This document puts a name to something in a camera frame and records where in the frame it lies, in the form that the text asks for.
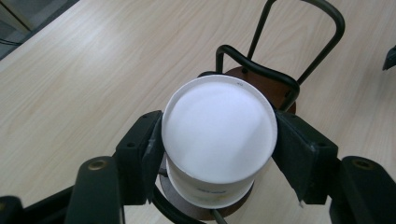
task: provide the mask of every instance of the metal rod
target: metal rod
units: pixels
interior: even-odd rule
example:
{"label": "metal rod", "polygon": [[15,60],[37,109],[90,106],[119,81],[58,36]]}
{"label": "metal rod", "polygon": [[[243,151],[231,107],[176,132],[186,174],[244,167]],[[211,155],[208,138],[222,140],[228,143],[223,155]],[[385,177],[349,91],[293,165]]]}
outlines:
{"label": "metal rod", "polygon": [[272,4],[276,0],[269,0],[265,3],[264,9],[262,10],[262,15],[260,16],[259,23],[257,24],[256,33],[254,33],[253,40],[250,44],[250,49],[248,50],[247,57],[251,60],[253,57],[254,50],[257,47],[257,43],[259,42],[260,35],[262,34],[262,28],[264,28],[265,21],[267,20],[268,14],[270,13],[270,9]]}
{"label": "metal rod", "polygon": [[216,209],[210,210],[210,215],[212,215],[218,224],[227,224],[224,217],[221,216],[221,213]]}
{"label": "metal rod", "polygon": [[4,4],[3,2],[0,2],[0,5],[1,5],[9,14],[11,14],[11,16],[14,17],[15,20],[17,20],[26,30],[28,30],[29,32],[32,31],[32,30],[29,28],[28,25],[26,25],[20,18],[18,18],[17,15],[15,15],[15,13],[14,13],[8,6],[6,6],[6,4]]}
{"label": "metal rod", "polygon": [[323,59],[326,58],[326,56],[330,53],[330,51],[332,51],[332,49],[338,44],[341,37],[344,35],[344,31],[346,28],[343,15],[337,10],[337,8],[335,8],[327,1],[319,1],[319,0],[302,0],[302,1],[320,8],[327,15],[329,15],[335,23],[335,33],[332,39],[327,43],[324,49],[315,58],[315,60],[311,64],[309,64],[309,66],[306,68],[303,74],[297,79],[299,85],[303,84],[303,82],[309,77],[309,75],[315,70],[315,68],[318,67],[318,65],[323,61]]}
{"label": "metal rod", "polygon": [[252,71],[253,73],[256,73],[260,76],[268,77],[272,80],[283,83],[290,88],[290,93],[286,96],[286,100],[282,103],[278,110],[287,111],[297,99],[297,96],[300,92],[300,85],[296,80],[286,74],[254,63],[242,55],[238,50],[229,45],[222,45],[218,47],[218,50],[216,51],[216,72],[222,73],[224,54],[230,56],[247,70]]}

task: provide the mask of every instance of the cup rim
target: cup rim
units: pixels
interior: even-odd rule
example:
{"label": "cup rim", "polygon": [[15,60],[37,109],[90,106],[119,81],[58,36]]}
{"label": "cup rim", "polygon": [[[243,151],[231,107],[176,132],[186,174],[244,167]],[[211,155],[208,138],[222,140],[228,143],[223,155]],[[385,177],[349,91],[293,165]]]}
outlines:
{"label": "cup rim", "polygon": [[170,101],[168,102],[168,104],[163,112],[163,120],[162,120],[163,145],[165,147],[165,150],[167,151],[168,157],[170,157],[170,159],[173,161],[173,164],[180,171],[184,172],[188,176],[194,176],[194,175],[190,174],[190,172],[188,172],[182,166],[180,166],[180,164],[177,162],[177,160],[175,160],[175,158],[173,157],[171,150],[169,150],[170,146],[167,143],[167,137],[166,137],[165,132],[166,132],[166,128],[167,128],[168,117],[173,112],[173,109],[174,109],[177,101],[187,91],[189,91],[201,84],[205,84],[205,83],[209,83],[209,82],[218,82],[219,84],[234,83],[234,84],[237,84],[237,85],[243,87],[244,90],[251,93],[261,103],[262,108],[264,109],[264,111],[266,112],[266,114],[268,116],[268,119],[270,120],[269,125],[271,126],[270,129],[271,129],[271,134],[272,134],[270,146],[265,149],[266,150],[265,156],[263,156],[263,160],[260,163],[260,165],[258,165],[257,167],[254,167],[254,169],[251,169],[251,171],[248,173],[248,175],[245,175],[245,176],[242,176],[239,178],[234,178],[234,179],[230,178],[228,181],[217,181],[217,180],[213,181],[213,180],[209,180],[209,179],[204,179],[201,176],[199,178],[195,178],[195,179],[198,179],[203,182],[214,183],[214,184],[231,184],[231,183],[239,182],[239,181],[242,181],[244,179],[254,176],[255,174],[257,174],[260,171],[260,169],[264,166],[265,163],[267,163],[267,161],[271,157],[271,155],[275,149],[276,139],[277,139],[277,124],[276,124],[276,117],[275,117],[274,109],[272,108],[272,106],[270,105],[268,100],[265,98],[264,95],[262,95],[262,93],[260,91],[258,91],[255,87],[253,87],[252,85],[250,85],[249,83],[247,83],[246,81],[244,81],[242,79],[239,79],[236,77],[229,77],[229,76],[225,76],[225,75],[211,75],[211,76],[207,76],[207,77],[196,78],[196,79],[186,83],[181,88],[179,88],[173,94],[173,96],[171,97]]}

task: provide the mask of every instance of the white paper cup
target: white paper cup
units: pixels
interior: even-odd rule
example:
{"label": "white paper cup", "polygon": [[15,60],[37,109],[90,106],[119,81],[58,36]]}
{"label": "white paper cup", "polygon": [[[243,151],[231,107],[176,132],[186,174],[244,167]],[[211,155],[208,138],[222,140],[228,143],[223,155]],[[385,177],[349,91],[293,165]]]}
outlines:
{"label": "white paper cup", "polygon": [[186,201],[221,208],[239,201],[271,157],[276,118],[266,98],[223,75],[181,87],[163,113],[163,145],[172,185]]}

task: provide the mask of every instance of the black cable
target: black cable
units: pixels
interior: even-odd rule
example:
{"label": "black cable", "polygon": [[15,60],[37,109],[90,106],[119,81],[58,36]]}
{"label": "black cable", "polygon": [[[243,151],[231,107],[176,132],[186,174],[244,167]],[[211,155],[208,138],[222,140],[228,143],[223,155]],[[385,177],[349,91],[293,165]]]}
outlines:
{"label": "black cable", "polygon": [[221,216],[221,213],[217,209],[211,209],[210,215],[212,215],[218,224],[227,224],[224,217]]}
{"label": "black cable", "polygon": [[5,40],[5,39],[0,38],[0,44],[4,44],[4,45],[13,45],[13,46],[20,46],[22,43],[13,42],[13,41],[9,41],[9,40]]}
{"label": "black cable", "polygon": [[152,202],[164,216],[166,216],[169,220],[173,221],[176,224],[205,224],[202,221],[189,217],[184,213],[180,212],[171,203],[169,203],[168,200],[165,199],[165,197],[163,197],[163,194],[160,192],[157,186],[155,186],[154,189]]}

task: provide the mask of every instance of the wooden table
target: wooden table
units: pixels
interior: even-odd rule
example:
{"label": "wooden table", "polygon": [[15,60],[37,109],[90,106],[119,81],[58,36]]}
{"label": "wooden table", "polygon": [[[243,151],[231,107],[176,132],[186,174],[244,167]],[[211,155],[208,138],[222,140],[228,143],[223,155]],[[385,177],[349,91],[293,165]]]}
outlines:
{"label": "wooden table", "polygon": [[[339,45],[303,84],[297,115],[339,147],[396,179],[396,2],[331,0],[346,19]],[[243,53],[264,1],[81,0],[0,62],[0,193],[35,203],[74,184],[87,159],[111,155],[137,118],[164,110],[215,50]],[[299,76],[330,38],[331,19],[301,1],[274,5],[253,57]],[[226,62],[230,69],[235,66]],[[330,223],[328,205],[299,206],[269,161],[229,223]],[[128,223],[169,222],[153,205],[126,207]]]}

